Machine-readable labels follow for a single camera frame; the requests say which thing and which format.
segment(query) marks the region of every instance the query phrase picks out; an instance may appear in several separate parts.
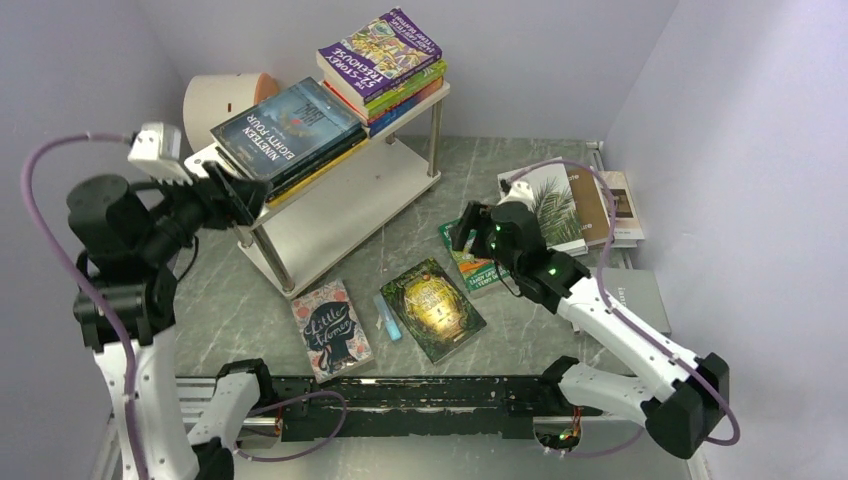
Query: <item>blue glue stick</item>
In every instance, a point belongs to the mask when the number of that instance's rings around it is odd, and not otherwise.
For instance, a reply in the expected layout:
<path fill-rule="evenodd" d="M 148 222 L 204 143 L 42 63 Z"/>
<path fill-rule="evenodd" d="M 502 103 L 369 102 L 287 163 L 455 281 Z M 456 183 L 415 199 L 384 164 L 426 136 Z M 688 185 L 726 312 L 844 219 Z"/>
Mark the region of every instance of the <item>blue glue stick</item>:
<path fill-rule="evenodd" d="M 389 332 L 389 338 L 391 338 L 393 342 L 400 340 L 400 329 L 397 326 L 392 309 L 386 304 L 386 299 L 378 293 L 377 295 L 374 295 L 374 305 L 377 306 L 377 312 L 380 314 L 380 317 L 383 318 L 383 323 L 386 324 L 386 331 Z"/>

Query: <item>book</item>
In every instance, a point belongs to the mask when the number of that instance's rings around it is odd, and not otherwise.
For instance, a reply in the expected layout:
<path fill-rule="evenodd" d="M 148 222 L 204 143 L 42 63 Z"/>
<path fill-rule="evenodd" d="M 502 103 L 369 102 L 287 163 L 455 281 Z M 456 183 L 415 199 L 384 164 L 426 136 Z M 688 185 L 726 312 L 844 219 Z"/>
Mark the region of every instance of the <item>book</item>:
<path fill-rule="evenodd" d="M 373 360 L 371 346 L 341 280 L 295 299 L 291 308 L 318 383 Z"/>
<path fill-rule="evenodd" d="M 244 176 L 276 186 L 359 129 L 356 115 L 306 78 L 214 127 L 212 137 Z"/>
<path fill-rule="evenodd" d="M 371 124 L 384 113 L 418 93 L 422 88 L 432 84 L 439 77 L 444 76 L 447 68 L 447 62 L 445 62 L 444 59 L 441 59 L 411 76 L 409 80 L 368 102 L 366 105 L 356 105 L 349 102 L 346 98 L 344 98 L 344 95 L 342 95 L 341 92 L 333 86 L 332 82 L 327 79 L 324 79 L 324 86 L 336 94 L 345 103 L 345 105 L 350 107 L 363 123 Z"/>
<path fill-rule="evenodd" d="M 616 171 L 603 171 L 600 174 L 607 182 L 607 186 L 612 191 L 613 201 L 615 201 L 614 235 L 616 243 L 619 241 L 644 240 L 645 233 L 639 223 L 639 216 L 636 215 L 636 204 L 633 203 L 630 187 L 627 186 L 627 176 L 624 175 L 624 172 Z"/>
<path fill-rule="evenodd" d="M 383 285 L 380 293 L 433 364 L 486 326 L 434 258 Z"/>
<path fill-rule="evenodd" d="M 365 106 L 442 58 L 442 49 L 400 8 L 316 52 L 318 66 L 341 95 Z"/>
<path fill-rule="evenodd" d="M 609 218 L 601 193 L 591 173 L 573 169 L 568 171 L 568 183 L 574 195 L 580 230 L 587 247 L 603 245 L 609 235 Z"/>
<path fill-rule="evenodd" d="M 474 255 L 468 253 L 471 244 L 474 241 L 476 232 L 472 231 L 468 236 L 468 242 L 465 244 L 461 252 L 454 251 L 451 248 L 450 232 L 453 227 L 459 222 L 454 220 L 439 226 L 439 234 L 442 237 L 442 242 L 445 248 L 453 258 L 456 267 L 459 269 L 459 274 L 462 275 L 462 281 L 465 283 L 465 288 L 468 290 L 468 295 L 477 297 L 478 294 L 491 289 L 500 284 L 498 272 L 495 270 L 495 264 L 491 260 L 478 259 Z M 501 278 L 507 281 L 510 278 L 509 272 L 503 268 L 500 269 Z"/>
<path fill-rule="evenodd" d="M 280 191 L 279 193 L 277 193 L 276 196 L 274 196 L 273 198 L 268 200 L 267 205 L 271 208 L 274 208 L 274 207 L 281 205 L 283 202 L 285 202 L 286 200 L 297 195 L 303 189 L 305 189 L 306 187 L 311 185 L 313 182 L 315 182 L 316 180 L 321 178 L 325 173 L 330 171 L 330 169 L 332 169 L 336 165 L 340 164 L 344 160 L 350 158 L 350 156 L 352 156 L 354 153 L 356 153 L 357 151 L 362 149 L 367 144 L 368 144 L 367 139 L 362 140 L 361 142 L 357 143 L 353 147 L 349 148 L 346 152 L 342 153 L 341 155 L 332 159 L 330 162 L 326 163 L 325 165 L 319 167 L 317 170 L 313 171 L 306 178 L 299 180 L 297 183 L 295 183 L 291 187 L 284 189 L 284 190 Z"/>
<path fill-rule="evenodd" d="M 592 275 L 597 268 L 589 267 Z M 671 333 L 671 325 L 660 295 L 657 277 L 650 270 L 605 268 L 604 287 L 622 305 L 635 313 L 656 331 Z"/>
<path fill-rule="evenodd" d="M 380 115 L 380 117 L 374 121 L 374 123 L 370 124 L 367 128 L 368 136 L 373 137 L 378 133 L 382 132 L 386 129 L 386 127 L 390 126 L 395 120 L 403 116 L 406 112 L 415 108 L 416 105 L 423 102 L 430 95 L 436 93 L 442 85 L 444 84 L 445 79 L 443 77 L 437 78 L 433 83 L 427 85 L 422 88 L 412 97 L 404 100 L 403 103 L 398 105 L 397 107 L 389 110 L 388 112 Z"/>
<path fill-rule="evenodd" d="M 498 184 L 501 180 L 509 181 L 522 170 L 524 168 L 498 174 Z M 539 228 L 548 247 L 569 255 L 586 253 L 586 241 L 580 230 L 580 219 L 565 166 L 545 165 L 530 170 L 514 181 L 517 180 L 527 182 L 533 190 L 533 212 L 539 220 Z M 500 195 L 503 198 L 506 193 L 500 190 Z"/>

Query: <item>shelf tier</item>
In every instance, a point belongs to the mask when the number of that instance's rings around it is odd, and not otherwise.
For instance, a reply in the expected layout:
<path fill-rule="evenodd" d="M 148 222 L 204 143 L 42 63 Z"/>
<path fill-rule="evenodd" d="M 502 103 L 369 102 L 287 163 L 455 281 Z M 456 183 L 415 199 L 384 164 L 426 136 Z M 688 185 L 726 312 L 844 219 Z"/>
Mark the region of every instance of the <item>shelf tier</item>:
<path fill-rule="evenodd" d="M 435 184 L 441 174 L 429 177 L 427 165 L 400 140 L 374 141 L 265 219 L 295 282 L 292 292 L 283 291 L 256 243 L 240 247 L 284 296 L 294 298 Z"/>
<path fill-rule="evenodd" d="M 412 107 L 408 112 L 401 115 L 397 120 L 392 122 L 391 125 L 386 127 L 385 130 L 382 130 L 377 135 L 374 135 L 374 137 L 369 138 L 368 144 L 364 145 L 362 147 L 362 151 L 357 152 L 356 155 L 361 155 L 363 152 L 369 151 L 371 148 L 374 147 L 374 145 L 379 145 L 379 144 L 385 143 L 385 140 L 386 140 L 386 138 L 389 137 L 389 135 L 392 135 L 393 133 L 395 133 L 395 131 L 397 131 L 397 129 L 399 129 L 402 126 L 409 123 L 413 118 L 415 118 L 418 115 L 421 115 L 422 113 L 426 112 L 430 107 L 432 107 L 437 102 L 439 102 L 440 100 L 445 98 L 449 93 L 450 93 L 450 84 L 445 82 L 444 85 L 442 85 L 442 88 L 436 90 L 435 92 L 433 92 L 432 95 L 430 95 L 429 97 L 424 99 L 423 102 Z M 352 158 L 348 158 L 348 159 L 344 160 L 342 163 L 347 163 L 350 160 L 352 160 Z M 271 218 L 274 218 L 274 216 L 277 215 L 279 212 L 283 211 L 286 208 L 289 208 L 289 206 L 292 205 L 293 203 L 300 201 L 300 198 L 302 198 L 307 192 L 309 192 L 310 190 L 315 188 L 317 185 L 319 185 L 321 182 L 323 182 L 325 177 L 330 172 L 328 172 L 327 174 L 324 174 L 321 177 L 315 179 L 311 184 L 307 185 L 301 191 L 292 195 L 290 198 L 286 199 L 284 202 L 280 203 L 279 205 L 275 205 L 273 207 L 268 207 L 266 205 L 265 208 L 262 209 L 262 212 L 259 214 L 259 218 L 257 218 L 256 222 L 253 224 L 253 228 L 256 228 L 259 225 L 262 225 L 263 223 L 267 222 Z"/>

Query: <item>colorful book cover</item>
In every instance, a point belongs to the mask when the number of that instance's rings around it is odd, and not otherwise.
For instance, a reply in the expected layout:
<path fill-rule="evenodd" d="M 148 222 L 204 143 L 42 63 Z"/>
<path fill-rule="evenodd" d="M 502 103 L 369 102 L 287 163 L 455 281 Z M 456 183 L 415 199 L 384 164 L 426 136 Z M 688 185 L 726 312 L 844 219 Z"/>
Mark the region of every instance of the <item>colorful book cover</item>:
<path fill-rule="evenodd" d="M 462 280 L 465 282 L 465 288 L 468 289 L 468 294 L 471 297 L 475 293 L 482 292 L 488 287 L 500 284 L 498 272 L 495 270 L 495 264 L 491 260 L 478 259 L 474 255 L 468 253 L 471 244 L 474 241 L 476 232 L 471 232 L 468 236 L 468 242 L 461 252 L 457 252 L 451 248 L 450 232 L 459 220 L 445 223 L 439 227 L 439 233 L 442 236 L 442 242 L 445 248 L 450 252 L 454 263 L 459 269 L 459 274 L 462 275 Z M 506 281 L 509 279 L 509 272 L 503 268 L 500 269 L 501 278 Z"/>
<path fill-rule="evenodd" d="M 318 383 L 374 358 L 341 280 L 294 300 L 291 307 Z"/>
<path fill-rule="evenodd" d="M 415 108 L 416 105 L 426 100 L 430 95 L 436 93 L 440 88 L 442 88 L 444 82 L 445 79 L 443 77 L 437 78 L 436 81 L 427 85 L 412 97 L 407 98 L 397 107 L 381 115 L 380 118 L 368 126 L 368 136 L 373 137 L 385 130 L 386 127 L 392 124 L 392 122 L 402 117 L 406 112 Z"/>
<path fill-rule="evenodd" d="M 356 115 L 307 78 L 216 126 L 212 136 L 245 175 L 277 183 L 358 128 Z"/>
<path fill-rule="evenodd" d="M 368 103 L 438 61 L 442 49 L 393 8 L 318 55 Z"/>
<path fill-rule="evenodd" d="M 380 293 L 434 364 L 486 326 L 434 258 L 383 285 Z"/>
<path fill-rule="evenodd" d="M 498 183 L 512 178 L 521 170 L 524 168 L 499 174 Z M 533 211 L 548 247 L 569 255 L 586 253 L 586 241 L 580 230 L 580 218 L 577 216 L 565 166 L 545 165 L 530 170 L 514 181 L 518 180 L 529 183 L 533 190 Z M 500 193 L 501 197 L 505 196 L 503 191 Z"/>

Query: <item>marble surface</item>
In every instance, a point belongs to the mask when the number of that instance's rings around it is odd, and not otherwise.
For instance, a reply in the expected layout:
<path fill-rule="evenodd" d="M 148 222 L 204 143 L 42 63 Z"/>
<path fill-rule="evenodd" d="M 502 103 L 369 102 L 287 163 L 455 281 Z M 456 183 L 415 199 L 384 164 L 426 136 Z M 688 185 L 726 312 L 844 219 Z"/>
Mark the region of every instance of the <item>marble surface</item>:
<path fill-rule="evenodd" d="M 400 139 L 426 155 L 426 137 Z M 316 283 L 344 280 L 373 347 L 375 360 L 351 375 L 540 374 L 561 355 L 607 371 L 628 372 L 593 338 L 575 335 L 570 323 L 501 287 L 472 299 L 488 326 L 438 366 L 430 363 L 402 326 L 404 337 L 399 342 L 391 342 L 386 331 L 376 327 L 372 297 L 381 285 L 419 261 L 435 257 L 462 283 L 439 238 L 439 225 L 457 218 L 469 200 L 495 201 L 496 174 L 559 155 L 584 161 L 588 157 L 585 143 L 577 141 L 441 139 L 441 181 Z M 379 192 L 363 194 L 380 201 Z M 190 256 L 190 252 L 180 256 L 177 272 Z M 579 258 L 589 266 L 597 264 L 597 254 Z M 610 266 L 625 267 L 619 251 L 613 251 Z M 231 232 L 200 233 L 200 254 L 177 289 L 175 309 L 177 375 L 212 376 L 227 362 L 255 357 L 263 358 L 275 375 L 312 374 L 289 302 L 238 249 Z"/>

